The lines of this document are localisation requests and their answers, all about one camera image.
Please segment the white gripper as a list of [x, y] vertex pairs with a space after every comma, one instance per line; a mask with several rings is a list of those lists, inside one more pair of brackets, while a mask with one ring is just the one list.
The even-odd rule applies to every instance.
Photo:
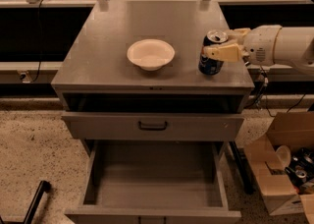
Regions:
[[226, 30], [228, 40], [236, 43], [228, 45], [214, 44], [203, 48], [204, 55], [223, 62], [237, 62], [242, 58], [238, 43], [243, 43], [247, 60], [253, 65], [272, 66], [277, 36], [282, 29], [279, 25], [260, 26], [258, 28], [236, 28]]

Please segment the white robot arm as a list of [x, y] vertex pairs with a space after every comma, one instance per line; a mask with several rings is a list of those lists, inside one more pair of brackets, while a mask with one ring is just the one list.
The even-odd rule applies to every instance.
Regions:
[[205, 59], [237, 62], [247, 59], [259, 66], [286, 65], [312, 75], [314, 69], [314, 27], [260, 26], [211, 30], [206, 34], [210, 45], [203, 46]]

